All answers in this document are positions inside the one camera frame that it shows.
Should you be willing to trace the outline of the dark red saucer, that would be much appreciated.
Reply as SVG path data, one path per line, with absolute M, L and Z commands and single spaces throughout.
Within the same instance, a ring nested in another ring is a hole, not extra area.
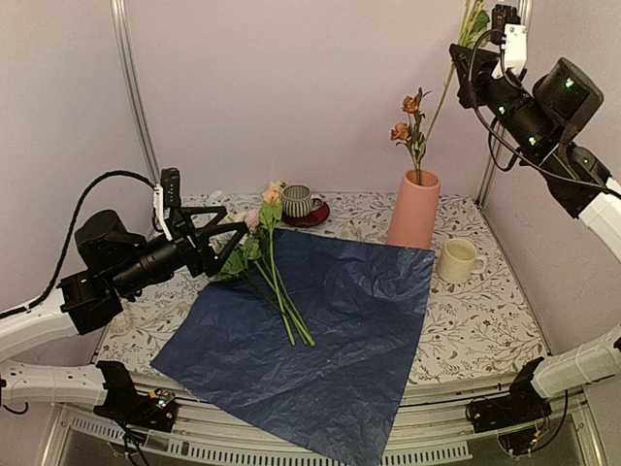
M 301 217 L 293 217 L 288 216 L 286 214 L 282 215 L 282 221 L 290 226 L 298 227 L 298 228 L 310 228 L 319 226 L 324 223 L 330 215 L 330 207 L 329 205 L 319 199 L 312 199 L 312 209 L 310 213 L 306 216 Z

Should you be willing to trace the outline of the artificial flower bouquet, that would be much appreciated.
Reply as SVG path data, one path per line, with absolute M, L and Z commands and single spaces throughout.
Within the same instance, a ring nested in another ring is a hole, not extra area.
M 248 233 L 241 246 L 236 246 L 223 269 L 212 278 L 217 282 L 244 281 L 273 307 L 282 318 L 289 343 L 296 345 L 297 333 L 303 345 L 314 348 L 302 313 L 288 293 L 276 261 L 276 228 L 283 217 L 283 192 L 286 184 L 270 182 L 258 210 L 244 213 Z

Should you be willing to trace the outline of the blue wrapping paper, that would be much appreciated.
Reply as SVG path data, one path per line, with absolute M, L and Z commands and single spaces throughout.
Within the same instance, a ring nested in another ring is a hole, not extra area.
M 211 283 L 153 369 L 249 422 L 285 396 L 353 392 L 392 419 L 422 333 L 433 252 L 287 230 L 276 232 L 275 247 L 316 346 L 292 346 L 278 312 L 249 284 Z

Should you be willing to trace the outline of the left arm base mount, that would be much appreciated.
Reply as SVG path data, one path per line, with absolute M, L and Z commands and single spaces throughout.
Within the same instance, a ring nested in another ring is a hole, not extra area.
M 109 388 L 104 403 L 93 408 L 94 414 L 121 427 L 138 426 L 165 433 L 173 431 L 178 411 L 174 392 L 156 388 L 141 394 L 134 386 Z

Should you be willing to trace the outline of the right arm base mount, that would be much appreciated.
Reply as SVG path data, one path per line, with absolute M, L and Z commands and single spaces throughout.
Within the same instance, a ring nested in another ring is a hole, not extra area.
M 493 398 L 476 397 L 465 409 L 475 433 L 496 432 L 497 442 L 512 457 L 535 452 L 548 426 L 552 409 L 547 401 L 523 405 L 507 394 Z

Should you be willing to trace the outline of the pink vase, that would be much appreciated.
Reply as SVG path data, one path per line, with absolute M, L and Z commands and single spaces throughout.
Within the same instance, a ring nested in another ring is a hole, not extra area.
M 429 250 L 432 247 L 441 180 L 428 171 L 407 171 L 399 186 L 386 244 Z

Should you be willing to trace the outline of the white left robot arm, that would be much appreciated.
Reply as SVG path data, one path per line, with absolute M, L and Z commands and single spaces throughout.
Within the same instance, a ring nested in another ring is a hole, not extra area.
M 225 216 L 222 207 L 174 208 L 162 234 L 151 239 L 130 232 L 113 210 L 88 219 L 75 235 L 84 270 L 53 280 L 43 297 L 1 315 L 2 402 L 78 403 L 124 421 L 169 413 L 169 403 L 140 393 L 118 361 L 35 352 L 99 332 L 125 303 L 179 270 L 208 277 L 220 272 L 248 231 Z

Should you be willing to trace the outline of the floral tablecloth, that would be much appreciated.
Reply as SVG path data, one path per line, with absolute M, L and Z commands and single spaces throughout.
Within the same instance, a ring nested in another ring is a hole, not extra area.
M 525 363 L 547 353 L 539 326 L 486 221 L 468 196 L 440 198 L 433 247 L 467 239 L 487 260 L 483 272 L 466 283 L 431 281 L 428 311 L 409 385 L 503 380 Z M 185 270 L 149 287 L 108 327 L 98 349 L 102 360 L 116 360 L 136 373 L 155 375 L 152 358 L 185 320 L 208 284 Z

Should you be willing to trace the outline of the left aluminium frame post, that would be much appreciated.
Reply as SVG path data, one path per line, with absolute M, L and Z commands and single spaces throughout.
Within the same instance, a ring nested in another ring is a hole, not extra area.
M 139 77 L 130 36 L 126 2 L 123 0 L 111 0 L 110 7 L 121 72 L 125 81 L 130 111 L 135 123 L 139 145 L 145 160 L 147 176 L 154 184 L 158 184 L 160 181 L 161 169 L 151 138 L 147 113 L 140 90 Z

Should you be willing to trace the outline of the orange rose stem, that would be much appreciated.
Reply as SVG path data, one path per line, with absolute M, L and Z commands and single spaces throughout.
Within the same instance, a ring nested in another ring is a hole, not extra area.
M 418 185 L 423 185 L 421 164 L 427 151 L 427 137 L 423 131 L 426 115 L 422 112 L 421 105 L 428 94 L 430 91 L 419 87 L 414 96 L 406 96 L 402 101 L 401 111 L 408 120 L 396 123 L 390 132 L 390 140 L 396 146 L 407 149 L 413 165 L 414 182 Z

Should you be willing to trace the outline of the striped ceramic cup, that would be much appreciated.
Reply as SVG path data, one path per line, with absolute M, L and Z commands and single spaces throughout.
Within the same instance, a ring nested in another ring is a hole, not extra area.
M 293 217 L 306 216 L 311 212 L 313 198 L 319 197 L 314 197 L 313 192 L 307 186 L 288 184 L 281 194 L 283 213 Z

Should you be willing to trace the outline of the aluminium front rail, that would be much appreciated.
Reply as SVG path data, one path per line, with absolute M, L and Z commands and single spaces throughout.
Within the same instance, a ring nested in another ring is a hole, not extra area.
M 285 396 L 249 422 L 178 391 L 171 433 L 136 428 L 134 438 L 90 410 L 56 410 L 46 465 L 607 465 L 610 457 L 579 388 L 553 396 L 539 446 L 527 456 L 501 450 L 497 433 L 475 433 L 465 409 L 476 397 L 509 394 L 509 377 L 409 385 L 392 419 L 357 393 Z

